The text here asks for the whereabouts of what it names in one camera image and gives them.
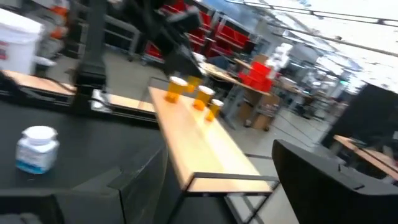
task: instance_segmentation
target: concrete floor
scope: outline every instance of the concrete floor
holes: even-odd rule
[[[126,96],[129,98],[140,99],[146,89],[150,77],[165,79],[163,73],[150,66],[142,66],[139,62],[128,62],[124,55],[107,51],[104,55],[107,66],[108,83],[111,93]],[[61,82],[68,83],[69,77],[65,71],[73,68],[76,60],[61,58],[58,65],[49,71],[49,76]],[[273,122],[269,132],[244,128],[237,125],[237,130],[231,130],[225,126],[232,138],[245,153],[271,156],[272,142],[275,139],[283,139],[306,150],[319,155],[326,155],[326,150],[317,147],[318,140],[328,129],[329,124],[315,120],[306,120],[282,109]],[[257,167],[262,175],[277,176],[274,164],[271,160],[253,159],[252,163]],[[255,204],[258,198],[251,198]],[[248,216],[247,206],[239,197],[234,197],[233,202],[238,208],[242,217]],[[282,187],[279,187],[272,200],[266,204],[260,212],[264,223],[277,224],[296,224],[298,223],[292,207],[287,200]]]

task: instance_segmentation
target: white label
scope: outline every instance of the white label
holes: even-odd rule
[[[26,162],[32,166],[44,167],[46,154],[36,153],[27,147],[19,146],[17,149],[17,160]]]

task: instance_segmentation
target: wooden tabletop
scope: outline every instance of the wooden tabletop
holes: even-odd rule
[[[359,149],[354,144],[351,143],[351,139],[336,135],[335,140],[342,143],[348,149],[354,151],[357,155],[363,159],[370,162],[372,165],[376,166],[395,180],[398,180],[398,167],[396,167],[395,162],[388,156],[381,152],[373,151],[370,149]]]
[[[246,68],[246,69],[249,69],[249,70],[252,69],[251,64],[249,64],[249,63],[247,63],[247,62],[244,62],[244,61],[242,61],[242,60],[240,60],[240,59],[237,59],[237,58],[234,58],[234,61],[235,61],[236,63],[242,65],[242,66],[243,66],[244,68]]]
[[[247,88],[247,89],[249,89],[249,90],[256,91],[256,92],[261,93],[261,94],[263,94],[263,95],[271,96],[270,93],[266,93],[266,92],[264,92],[264,91],[260,91],[260,90],[253,89],[251,86],[245,85],[245,84],[243,84],[243,83],[237,81],[236,79],[230,77],[230,76],[226,73],[225,70],[222,70],[222,69],[216,67],[215,65],[212,65],[212,64],[210,64],[210,63],[204,63],[204,65],[202,66],[202,68],[206,70],[207,74],[209,74],[209,75],[211,75],[211,76],[213,76],[213,77],[215,77],[215,78],[220,78],[220,79],[226,80],[226,81],[228,81],[228,82],[231,82],[231,83],[240,85],[240,86],[242,86],[242,87],[245,87],[245,88]]]
[[[181,188],[194,172],[259,175],[217,120],[205,121],[207,111],[193,108],[193,98],[181,96],[177,104],[164,100],[166,91],[149,87],[159,126]],[[259,180],[197,179],[190,192],[270,192]]]
[[[18,82],[22,86],[38,88],[38,89],[51,91],[54,93],[61,93],[61,94],[65,94],[65,95],[73,94],[69,91],[64,90],[63,88],[61,88],[54,82],[52,82],[50,80],[46,80],[44,78],[38,78],[38,77],[34,77],[32,75],[24,75],[24,74],[12,72],[9,70],[3,70],[3,72],[6,75],[15,79],[15,81]],[[68,87],[69,89],[72,89],[72,90],[75,89],[74,86],[71,86],[69,84],[66,84],[66,83],[62,83],[62,84],[65,85],[66,87]],[[154,112],[154,108],[151,103],[142,102],[140,104],[139,100],[134,100],[134,99],[126,98],[123,96],[118,96],[118,95],[110,95],[109,100],[110,100],[111,104],[113,104],[113,105],[125,106],[128,108],[135,108],[135,109]]]

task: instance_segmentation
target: workbench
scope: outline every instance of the workbench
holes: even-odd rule
[[[256,89],[252,88],[251,86],[248,86],[248,85],[245,85],[245,84],[239,82],[237,79],[234,79],[231,76],[229,76],[225,70],[222,70],[212,64],[204,63],[202,65],[202,68],[206,70],[208,75],[211,75],[212,77],[219,78],[219,79],[222,79],[222,80],[225,80],[227,82],[234,84],[231,91],[228,92],[228,95],[224,101],[224,107],[222,110],[224,120],[227,122],[227,124],[232,129],[235,129],[235,125],[233,123],[233,117],[235,116],[235,114],[238,110],[238,105],[243,101],[244,92],[245,92],[244,90],[254,91],[256,93],[261,94],[261,99],[258,102],[256,102],[256,104],[254,105],[254,109],[252,110],[250,117],[245,122],[246,124],[252,123],[252,120],[255,118],[255,116],[259,112],[259,108],[260,108],[261,102],[262,102],[262,97],[271,96],[270,93],[256,90]]]
[[[167,156],[167,151],[159,147],[164,139],[153,107],[142,104],[147,111],[133,114],[139,105],[137,100],[110,95],[112,114],[76,116],[69,110],[74,93],[50,80],[3,73],[29,91],[30,97],[21,100],[0,81],[2,207],[9,202],[7,210],[15,214],[35,210],[47,221],[51,211],[59,208],[62,221],[44,223],[150,223],[164,181],[163,158]],[[138,116],[146,116],[145,125],[136,119]],[[16,168],[16,144],[21,132],[36,125],[53,127],[60,142],[54,167],[42,175]],[[127,200],[129,194],[135,195],[134,200]],[[29,199],[24,203],[6,200],[16,195],[18,200]],[[38,198],[47,196],[53,200],[50,209],[37,203]]]
[[[187,197],[229,200],[229,195],[263,196],[250,217],[240,223],[255,219],[276,187],[266,181],[278,179],[261,176],[218,120],[206,121],[207,109],[198,111],[192,106],[193,98],[180,96],[175,104],[164,99],[165,90],[149,87],[149,93],[180,188],[166,223],[173,222]]]
[[[238,68],[243,67],[243,68],[245,68],[247,70],[252,70],[252,66],[249,63],[247,63],[247,62],[244,62],[244,61],[242,61],[240,59],[237,59],[237,58],[234,58],[234,62],[236,62],[238,64]]]
[[[377,152],[371,149],[360,149],[352,143],[350,138],[335,135],[334,137],[337,144],[332,145],[331,150],[333,150],[334,155],[337,155],[343,147],[353,151],[356,155],[368,161],[373,166],[377,167],[381,171],[385,172],[387,175],[395,180],[398,180],[398,167],[395,161],[384,155],[381,152]]]

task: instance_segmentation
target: shelving unit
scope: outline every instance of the shelving unit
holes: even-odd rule
[[[70,55],[70,57],[80,58],[85,51],[86,35],[88,31],[86,16],[89,9],[87,6],[80,4],[79,1],[75,1],[74,4],[78,12],[78,22],[74,27],[74,30],[76,33],[78,33],[76,34],[76,36],[79,36],[79,38],[77,40],[74,40],[76,42],[76,47],[72,46],[67,50],[69,51],[68,55]],[[136,49],[140,38],[139,30],[130,23],[115,19],[114,17],[108,15],[105,15],[105,21],[105,44],[107,46],[116,47],[121,50],[126,49],[127,59],[131,62],[136,54]],[[113,46],[112,44],[108,43],[108,37],[119,38],[121,42],[126,41],[126,43],[128,43],[128,47],[127,44],[126,47],[124,47],[123,49],[120,48],[120,46]]]
[[[164,6],[161,10],[167,14],[173,14],[186,10],[187,7],[189,7],[189,4],[184,1],[179,1],[172,6]],[[208,47],[208,50],[205,50],[204,54],[207,57],[218,55],[229,57],[232,56],[234,52],[239,51],[244,47],[246,41],[249,40],[250,32],[244,30],[243,27],[234,23],[226,16],[220,17],[220,20],[212,30],[211,22],[214,10],[206,8],[203,4],[200,4],[197,7],[201,10],[200,15],[203,24],[199,29],[187,34],[191,43],[191,48],[194,52],[200,54],[202,48],[205,46],[206,38],[213,40],[210,47]],[[161,53],[150,42],[147,43],[141,59],[143,65],[146,65],[148,61],[155,61],[158,63],[164,62]]]

